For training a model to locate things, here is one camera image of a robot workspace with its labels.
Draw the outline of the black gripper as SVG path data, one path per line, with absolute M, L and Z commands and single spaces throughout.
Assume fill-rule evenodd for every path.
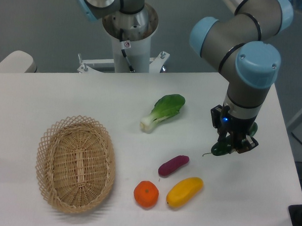
M 229 113 L 221 117 L 222 128 L 218 129 L 218 144 L 223 147 L 230 147 L 231 141 L 228 134 L 237 134 L 245 137 L 238 144 L 237 153 L 249 152 L 259 145 L 253 136 L 257 132 L 257 123 L 251 119 L 239 119 Z

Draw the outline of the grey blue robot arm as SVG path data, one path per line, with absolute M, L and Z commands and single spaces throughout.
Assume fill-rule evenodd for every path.
M 145 0 L 77 0 L 86 18 L 102 19 L 112 39 L 116 72 L 154 72 L 150 61 L 150 38 L 158 16 Z M 213 17 L 199 20 L 189 43 L 193 51 L 223 76 L 229 86 L 224 102 L 211 110 L 212 125 L 219 138 L 213 155 L 244 153 L 258 145 L 253 137 L 255 119 L 274 84 L 281 56 L 264 43 L 293 20 L 288 0 L 224 0 L 234 17 L 221 22 Z

